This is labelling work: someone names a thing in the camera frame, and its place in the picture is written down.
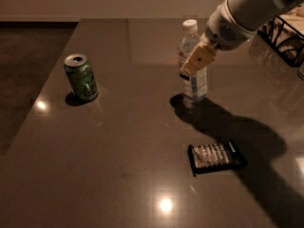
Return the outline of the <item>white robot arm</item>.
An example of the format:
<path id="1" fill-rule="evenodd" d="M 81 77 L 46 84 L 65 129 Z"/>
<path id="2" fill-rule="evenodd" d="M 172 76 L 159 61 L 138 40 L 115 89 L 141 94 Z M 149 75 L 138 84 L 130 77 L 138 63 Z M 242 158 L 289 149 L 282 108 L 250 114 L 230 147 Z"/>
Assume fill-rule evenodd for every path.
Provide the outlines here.
<path id="1" fill-rule="evenodd" d="M 181 72 L 194 75 L 216 59 L 218 50 L 238 48 L 269 19 L 288 12 L 304 0 L 225 0 L 212 13 L 200 42 Z"/>

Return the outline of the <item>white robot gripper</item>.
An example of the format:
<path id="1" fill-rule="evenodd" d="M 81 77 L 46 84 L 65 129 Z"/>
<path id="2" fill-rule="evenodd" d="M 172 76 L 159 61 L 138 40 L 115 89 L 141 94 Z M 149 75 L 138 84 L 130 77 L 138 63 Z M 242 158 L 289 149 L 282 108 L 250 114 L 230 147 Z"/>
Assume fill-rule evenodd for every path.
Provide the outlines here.
<path id="1" fill-rule="evenodd" d="M 233 17 L 225 0 L 212 13 L 207 21 L 201 41 L 186 59 L 181 72 L 194 75 L 216 60 L 217 49 L 233 50 L 255 34 L 254 30 L 244 28 Z"/>

